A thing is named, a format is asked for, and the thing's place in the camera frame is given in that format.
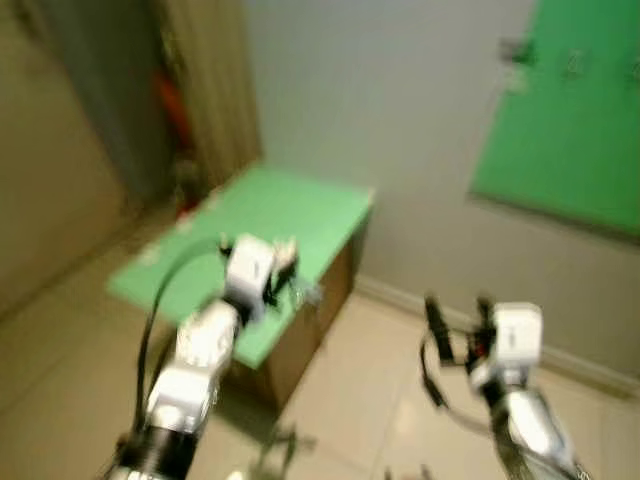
door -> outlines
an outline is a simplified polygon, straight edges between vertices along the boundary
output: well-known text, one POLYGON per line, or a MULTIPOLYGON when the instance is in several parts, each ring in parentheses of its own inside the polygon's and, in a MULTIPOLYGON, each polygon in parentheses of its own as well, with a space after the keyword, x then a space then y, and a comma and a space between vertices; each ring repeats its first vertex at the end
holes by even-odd
POLYGON ((0 0, 0 314, 121 223, 124 191, 29 0, 0 0))

curtain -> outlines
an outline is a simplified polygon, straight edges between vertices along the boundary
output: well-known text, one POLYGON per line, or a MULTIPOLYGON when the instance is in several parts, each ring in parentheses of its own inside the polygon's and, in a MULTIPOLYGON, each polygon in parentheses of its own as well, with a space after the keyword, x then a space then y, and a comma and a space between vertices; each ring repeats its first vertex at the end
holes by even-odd
POLYGON ((243 2, 166 0, 165 8, 184 62, 197 159, 220 185, 261 152, 243 2))

white wall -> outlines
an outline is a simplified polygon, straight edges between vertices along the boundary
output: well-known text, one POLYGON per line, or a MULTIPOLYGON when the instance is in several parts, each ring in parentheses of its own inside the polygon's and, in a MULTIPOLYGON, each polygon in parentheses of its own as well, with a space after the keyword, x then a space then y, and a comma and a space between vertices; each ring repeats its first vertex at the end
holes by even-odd
POLYGON ((247 0, 266 159, 377 189, 361 273, 537 302, 548 345, 638 374, 640 249, 467 195, 532 1, 247 0))

table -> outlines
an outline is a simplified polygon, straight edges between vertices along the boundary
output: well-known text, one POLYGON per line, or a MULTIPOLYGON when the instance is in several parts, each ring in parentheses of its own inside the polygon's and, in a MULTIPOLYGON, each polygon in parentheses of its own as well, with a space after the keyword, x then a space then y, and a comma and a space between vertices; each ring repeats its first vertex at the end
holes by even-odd
MULTIPOLYGON (((258 165, 232 180, 191 216, 182 219, 139 257, 117 271, 108 289, 149 309, 158 285, 175 258, 194 242, 221 234, 251 233, 268 242, 295 237, 299 275, 322 284, 317 309, 298 308, 286 293, 278 309, 239 335, 229 377, 281 409, 353 286, 352 238, 364 224, 371 195, 363 189, 305 178, 258 165)), ((159 312, 179 324, 224 281, 216 255, 185 266, 161 302, 159 312)))

black cable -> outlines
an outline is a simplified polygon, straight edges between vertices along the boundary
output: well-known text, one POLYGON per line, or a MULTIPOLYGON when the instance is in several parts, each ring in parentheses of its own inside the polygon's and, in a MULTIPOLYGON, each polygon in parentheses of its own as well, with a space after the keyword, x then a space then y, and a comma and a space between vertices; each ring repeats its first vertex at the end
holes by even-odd
POLYGON ((164 274, 160 281, 160 286, 156 290, 155 297, 153 299, 153 306, 147 316, 144 330, 142 333, 142 339, 140 341, 140 351, 138 352, 138 367, 137 367, 137 381, 136 381, 136 404, 133 416, 132 432, 136 433, 142 429, 144 422, 144 410, 145 399, 144 393, 144 377, 146 371, 147 351, 149 349, 149 338, 151 337, 151 330, 153 323, 155 322, 160 301, 165 293, 165 290, 174 279, 176 274, 182 270, 182 268, 191 260, 203 255, 218 253, 218 245, 215 239, 206 239, 198 243, 192 244, 187 250, 183 251, 169 267, 169 270, 164 274))
POLYGON ((466 430, 470 430, 478 435, 484 435, 486 437, 489 437, 491 440, 495 441, 500 446, 504 446, 507 448, 517 448, 525 455, 528 455, 533 459, 535 459, 536 461, 542 463, 546 467, 549 467, 551 470, 561 475, 566 480, 576 480, 578 478, 576 477, 576 475, 569 472, 566 468, 564 468, 564 466, 560 465, 559 463, 554 462, 553 460, 550 460, 544 457, 543 455, 540 455, 538 452, 536 452, 535 450, 532 450, 531 448, 525 445, 519 445, 513 442, 503 440, 502 438, 494 435, 493 430, 484 422, 476 420, 475 418, 470 417, 469 415, 467 415, 466 413, 463 413, 458 409, 452 408, 451 405, 449 405, 449 402, 447 402, 444 395, 442 395, 442 392, 436 385, 433 378, 431 378, 431 376, 429 375, 429 371, 427 369, 426 347, 427 347, 427 341, 429 337, 430 337, 429 334, 424 335, 422 337, 422 341, 420 342, 420 369, 422 371, 422 381, 423 381, 424 387, 427 390, 427 393, 429 394, 429 396, 431 397, 431 400, 435 403, 436 408, 440 408, 440 407, 444 408, 445 412, 449 415, 449 417, 458 425, 465 428, 466 430))

